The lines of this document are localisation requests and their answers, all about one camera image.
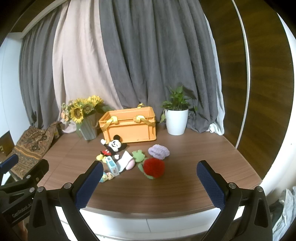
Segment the brown patterned cloth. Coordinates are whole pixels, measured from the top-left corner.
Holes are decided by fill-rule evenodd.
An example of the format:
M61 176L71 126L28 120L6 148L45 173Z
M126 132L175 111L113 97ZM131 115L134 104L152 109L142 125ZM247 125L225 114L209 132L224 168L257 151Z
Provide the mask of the brown patterned cloth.
M22 179L46 154L53 139L59 137L59 130L60 122L52 123L47 130L30 126L10 153L10 155L17 154L19 157L18 164L11 169L12 175Z

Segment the sunflower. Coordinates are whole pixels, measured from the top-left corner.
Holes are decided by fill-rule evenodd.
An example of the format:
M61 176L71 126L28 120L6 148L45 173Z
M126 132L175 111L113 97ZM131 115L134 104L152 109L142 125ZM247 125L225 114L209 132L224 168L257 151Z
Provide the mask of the sunflower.
M96 96L96 95L93 95L92 97L89 97L87 100L91 101L94 106L96 106L99 103L104 102L103 99L101 99L99 96Z
M79 106L74 106L71 108L71 119L76 123L81 123L83 120L83 112Z
M74 106L81 107L82 104L83 104L83 101L84 101L84 99L82 99L82 98L78 98L78 99L74 100L72 104L73 104Z
M84 106L82 108L83 112L88 114L94 109L94 106L91 102L88 102L87 100L84 101Z

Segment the white curtain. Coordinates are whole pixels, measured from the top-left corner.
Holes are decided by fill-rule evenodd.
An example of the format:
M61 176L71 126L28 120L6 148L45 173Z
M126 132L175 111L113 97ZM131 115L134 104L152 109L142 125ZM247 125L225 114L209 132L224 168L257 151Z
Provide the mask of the white curtain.
M218 55L217 55L217 49L215 40L213 38L213 34L210 28L210 24L205 16L207 27L210 32L211 37L211 43L213 47L213 54L215 59L215 67L216 67L216 75L217 75L217 83L216 83L216 89L217 89L217 106L218 106L218 116L213 124L210 124L209 129L207 131L213 133L217 133L218 135L224 134L224 126L223 126L223 120L225 116L225 109L224 109L224 102L223 102L223 95L222 95L222 83L221 83L221 74L220 74L220 68L218 63Z
M53 79L57 104L98 95L122 109L109 71L101 34L98 0L71 0L62 6L53 45ZM73 132L73 123L64 132Z

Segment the white flower pot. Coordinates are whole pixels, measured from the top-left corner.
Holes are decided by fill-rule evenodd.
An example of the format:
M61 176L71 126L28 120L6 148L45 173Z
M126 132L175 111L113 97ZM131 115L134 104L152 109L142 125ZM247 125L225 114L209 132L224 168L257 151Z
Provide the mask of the white flower pot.
M188 110L165 110L168 133L174 136L182 135L185 131Z
M80 131L85 140L92 140L97 137L97 131L94 127L96 125L96 115L92 114L82 121L82 125L80 127Z

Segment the blue textured gripper pad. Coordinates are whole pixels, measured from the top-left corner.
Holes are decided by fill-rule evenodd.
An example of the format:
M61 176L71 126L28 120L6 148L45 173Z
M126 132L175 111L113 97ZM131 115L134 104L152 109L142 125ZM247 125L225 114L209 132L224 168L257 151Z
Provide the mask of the blue textured gripper pad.
M223 210L225 207L224 192L219 187L207 168L201 162L197 164L196 173L208 196L210 197L213 205Z
M101 162L94 167L92 172L89 174L85 182L81 185L80 189L76 192L75 206L79 210L86 207L89 202L94 190L103 176L104 168Z
M17 154L13 154L11 157L6 159L4 162L0 164L0 173L7 173L12 167L14 167L18 163Z

